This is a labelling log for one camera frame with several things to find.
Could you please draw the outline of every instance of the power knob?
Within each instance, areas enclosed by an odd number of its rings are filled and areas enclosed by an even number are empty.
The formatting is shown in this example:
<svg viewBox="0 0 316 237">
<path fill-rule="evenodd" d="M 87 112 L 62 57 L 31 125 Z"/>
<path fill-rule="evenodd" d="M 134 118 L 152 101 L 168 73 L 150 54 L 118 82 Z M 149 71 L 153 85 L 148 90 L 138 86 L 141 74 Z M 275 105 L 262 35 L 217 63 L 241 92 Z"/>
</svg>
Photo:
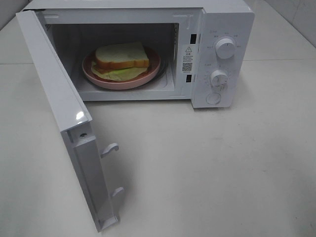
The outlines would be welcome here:
<svg viewBox="0 0 316 237">
<path fill-rule="evenodd" d="M 235 54 L 236 44 L 231 38 L 223 38 L 215 45 L 216 54 L 221 59 L 228 59 Z"/>
<path fill-rule="evenodd" d="M 216 70 L 211 74 L 210 79 L 212 86 L 220 86 L 227 83 L 228 76 L 224 71 Z"/>
</svg>

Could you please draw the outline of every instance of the microwave door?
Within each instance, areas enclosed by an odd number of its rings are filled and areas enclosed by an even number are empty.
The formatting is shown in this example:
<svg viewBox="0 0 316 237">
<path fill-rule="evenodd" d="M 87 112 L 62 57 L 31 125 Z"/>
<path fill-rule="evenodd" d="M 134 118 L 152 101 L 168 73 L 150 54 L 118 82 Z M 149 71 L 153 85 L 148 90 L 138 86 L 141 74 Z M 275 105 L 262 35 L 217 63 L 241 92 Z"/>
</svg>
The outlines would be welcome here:
<svg viewBox="0 0 316 237">
<path fill-rule="evenodd" d="M 42 27 L 44 24 L 31 10 L 16 16 L 93 221 L 97 230 L 101 231 L 116 223 L 118 215 L 113 208 L 100 159 L 117 150 L 118 145 L 98 149 L 91 128 L 92 118 Z"/>
</svg>

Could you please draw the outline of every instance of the sticker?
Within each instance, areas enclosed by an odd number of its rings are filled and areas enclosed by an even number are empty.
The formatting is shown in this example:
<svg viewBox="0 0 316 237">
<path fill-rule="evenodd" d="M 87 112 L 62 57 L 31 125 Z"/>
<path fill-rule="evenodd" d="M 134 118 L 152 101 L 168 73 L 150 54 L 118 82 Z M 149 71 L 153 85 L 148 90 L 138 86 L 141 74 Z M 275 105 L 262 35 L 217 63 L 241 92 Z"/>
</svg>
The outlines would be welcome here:
<svg viewBox="0 0 316 237">
<path fill-rule="evenodd" d="M 182 45 L 182 72 L 191 73 L 194 70 L 194 61 L 198 48 L 196 44 Z"/>
</svg>

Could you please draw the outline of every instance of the pink plate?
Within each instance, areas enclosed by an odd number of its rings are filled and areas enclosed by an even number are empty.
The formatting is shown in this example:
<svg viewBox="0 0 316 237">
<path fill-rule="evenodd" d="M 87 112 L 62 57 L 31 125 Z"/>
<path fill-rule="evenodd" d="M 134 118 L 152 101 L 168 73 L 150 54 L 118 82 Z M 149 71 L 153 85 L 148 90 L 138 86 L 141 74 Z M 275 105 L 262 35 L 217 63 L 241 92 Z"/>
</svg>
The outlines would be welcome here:
<svg viewBox="0 0 316 237">
<path fill-rule="evenodd" d="M 160 67 L 160 57 L 151 48 L 145 47 L 145 52 L 149 58 L 150 66 L 145 73 L 126 81 L 106 80 L 98 77 L 91 71 L 91 62 L 94 59 L 94 52 L 87 55 L 82 62 L 82 69 L 86 77 L 93 84 L 111 90 L 126 90 L 146 84 L 158 73 Z"/>
</svg>

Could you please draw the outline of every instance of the microwave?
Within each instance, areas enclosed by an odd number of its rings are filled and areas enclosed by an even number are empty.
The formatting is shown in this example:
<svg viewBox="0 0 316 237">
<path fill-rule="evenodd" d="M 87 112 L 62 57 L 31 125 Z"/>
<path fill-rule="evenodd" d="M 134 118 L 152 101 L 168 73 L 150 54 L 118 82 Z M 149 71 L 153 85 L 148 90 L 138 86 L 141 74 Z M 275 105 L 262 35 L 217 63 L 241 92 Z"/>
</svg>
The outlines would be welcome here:
<svg viewBox="0 0 316 237">
<path fill-rule="evenodd" d="M 84 101 L 229 107 L 254 20 L 242 0 L 33 0 L 16 16 L 97 231 L 119 221 L 124 189 L 107 188 L 101 159 L 119 146 L 98 148 Z M 159 54 L 156 78 L 127 90 L 87 80 L 87 54 L 134 41 Z"/>
</svg>

